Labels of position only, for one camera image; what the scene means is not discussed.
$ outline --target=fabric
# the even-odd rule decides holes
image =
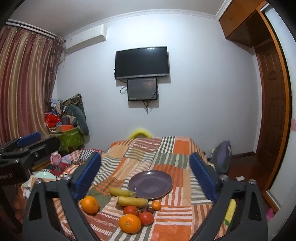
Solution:
[[[60,175],[63,174],[65,169],[69,166],[70,166],[70,164],[60,162],[57,166],[54,167],[54,169],[49,169],[49,172],[51,174],[55,175],[56,177],[59,177]]]
[[[87,215],[82,211],[98,237],[102,241],[189,240],[213,205],[189,167],[189,155],[193,152],[199,153],[206,162],[202,151],[187,137],[137,138],[113,143],[101,154],[101,167],[88,192],[98,200],[100,212]],[[74,173],[76,167],[69,167],[64,174]],[[127,190],[135,174],[152,169],[168,173],[173,179],[173,189],[159,200],[162,209],[154,213],[152,225],[134,235],[123,233],[118,227],[123,210],[114,204],[109,188]],[[60,200],[55,199],[54,203],[65,234],[74,238]],[[216,238],[225,233],[226,226],[222,224]]]
[[[100,154],[103,153],[103,151],[96,150],[96,149],[84,149],[84,150],[81,151],[78,160],[77,160],[77,161],[72,161],[72,164],[76,164],[76,165],[78,165],[78,164],[83,164],[83,163],[85,163],[86,160],[91,156],[91,154],[92,154],[94,151],[97,152],[97,153],[100,153]]]
[[[69,154],[69,159],[71,159],[72,164],[76,164],[76,162],[79,159],[79,156],[81,154],[82,150],[75,150],[74,152]]]
[[[0,31],[0,145],[37,131],[48,137],[45,99],[59,59],[54,43],[15,27]]]
[[[50,136],[59,138],[61,143],[59,151],[69,152],[69,146],[77,149],[78,146],[84,143],[82,135],[77,127],[62,133],[50,134]]]
[[[64,107],[71,104],[77,106],[82,111],[84,115],[84,119],[86,120],[81,94],[76,94],[75,96],[71,97],[68,100],[59,102],[57,107],[58,116],[62,118],[64,115]]]

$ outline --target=small monitor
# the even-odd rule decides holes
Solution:
[[[128,101],[157,100],[156,78],[128,79]]]

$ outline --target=wooden cabinet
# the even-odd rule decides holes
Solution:
[[[224,35],[230,36],[262,3],[262,0],[233,0],[220,18]]]
[[[254,11],[227,39],[247,47],[255,47],[271,38],[270,33],[257,11]]]

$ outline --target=orange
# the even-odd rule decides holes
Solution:
[[[80,205],[83,211],[89,214],[96,213],[100,208],[98,201],[93,196],[83,198]]]
[[[141,229],[141,220],[134,214],[123,215],[119,219],[119,227],[127,234],[135,234]]]
[[[158,211],[161,209],[161,203],[157,201],[153,201],[151,204],[153,210]]]

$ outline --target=crown molding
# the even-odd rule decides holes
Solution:
[[[228,8],[228,6],[231,4],[233,0],[225,0],[224,3],[222,4],[222,6],[220,7],[220,9],[218,10],[217,14],[216,14],[216,19],[219,20],[223,13],[226,11],[226,9]]]
[[[209,19],[216,19],[215,15],[204,13],[204,12],[197,12],[197,11],[191,11],[191,10],[182,10],[182,9],[151,9],[151,10],[142,10],[142,11],[136,11],[136,12],[129,12],[129,13],[123,13],[120,15],[116,15],[113,17],[105,18],[99,21],[96,21],[94,23],[91,23],[85,27],[82,27],[67,36],[65,36],[64,39],[69,39],[72,36],[79,34],[83,31],[86,31],[92,27],[105,24],[108,22],[116,21],[123,18],[129,18],[129,17],[135,17],[135,16],[142,16],[142,15],[151,15],[151,14],[183,14],[183,15],[191,15],[191,16],[197,16],[197,17],[203,17],[203,18],[209,18]]]

